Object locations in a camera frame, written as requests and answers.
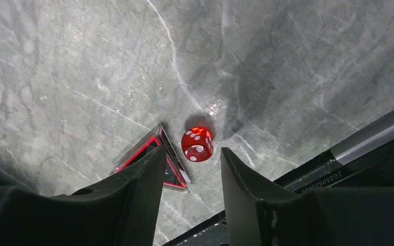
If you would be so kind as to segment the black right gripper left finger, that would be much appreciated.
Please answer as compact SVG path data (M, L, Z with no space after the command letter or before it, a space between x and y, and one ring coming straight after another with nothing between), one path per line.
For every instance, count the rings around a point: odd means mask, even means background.
M0 245L152 245L166 150L71 195L0 186Z

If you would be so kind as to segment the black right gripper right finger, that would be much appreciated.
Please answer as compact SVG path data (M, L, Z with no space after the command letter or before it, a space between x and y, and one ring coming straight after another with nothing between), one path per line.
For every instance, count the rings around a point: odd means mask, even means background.
M230 245L394 245L394 188L296 194L221 149Z

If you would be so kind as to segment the red die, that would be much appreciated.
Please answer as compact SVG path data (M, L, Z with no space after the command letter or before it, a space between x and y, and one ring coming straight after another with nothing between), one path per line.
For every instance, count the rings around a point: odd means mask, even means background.
M193 127L185 131L181 139L184 156L191 162L203 162L214 153L213 136L208 128Z

